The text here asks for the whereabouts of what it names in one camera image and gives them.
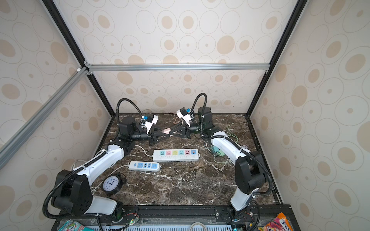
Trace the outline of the pink charger plug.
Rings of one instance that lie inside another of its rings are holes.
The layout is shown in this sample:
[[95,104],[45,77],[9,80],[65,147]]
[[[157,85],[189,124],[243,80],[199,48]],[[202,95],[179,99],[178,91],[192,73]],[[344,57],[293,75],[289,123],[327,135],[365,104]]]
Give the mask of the pink charger plug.
[[171,131],[171,129],[170,128],[167,128],[167,129],[164,129],[162,132],[165,133],[165,134],[169,134],[170,131]]

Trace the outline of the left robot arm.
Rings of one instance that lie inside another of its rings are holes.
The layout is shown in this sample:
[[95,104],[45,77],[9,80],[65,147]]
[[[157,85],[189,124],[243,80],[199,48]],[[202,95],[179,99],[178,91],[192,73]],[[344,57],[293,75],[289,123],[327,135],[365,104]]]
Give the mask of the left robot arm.
[[109,198],[94,196],[91,191],[92,183],[108,168],[126,157],[135,147],[136,141],[148,141],[153,145],[168,138],[169,134],[163,133],[155,125],[154,116],[141,116],[140,123],[131,116],[123,119],[118,117],[118,113],[116,116],[119,129],[107,150],[102,149],[80,167],[58,173],[55,186],[42,205],[45,217],[57,219],[104,214],[110,216],[112,221],[123,218],[122,204]]

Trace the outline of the green charger plug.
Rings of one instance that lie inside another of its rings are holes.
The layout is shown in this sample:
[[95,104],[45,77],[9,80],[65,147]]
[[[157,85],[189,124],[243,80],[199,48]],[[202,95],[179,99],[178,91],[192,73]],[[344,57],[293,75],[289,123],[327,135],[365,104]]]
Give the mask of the green charger plug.
[[225,153],[219,149],[217,150],[214,149],[214,154],[216,157],[223,157],[225,155]]

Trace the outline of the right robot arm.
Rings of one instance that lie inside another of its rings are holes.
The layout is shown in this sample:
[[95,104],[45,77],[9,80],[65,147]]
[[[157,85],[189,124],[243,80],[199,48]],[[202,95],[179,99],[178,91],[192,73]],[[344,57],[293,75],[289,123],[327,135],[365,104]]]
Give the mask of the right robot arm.
[[207,95],[201,93],[191,108],[179,109],[176,114],[185,124],[170,128],[169,134],[189,139],[191,134],[198,133],[200,139],[209,141],[232,161],[235,165],[237,188],[229,202],[230,210],[234,213],[241,212],[257,195],[272,193],[272,176],[259,152],[252,152],[239,145],[214,124],[211,108],[206,106],[207,100]]

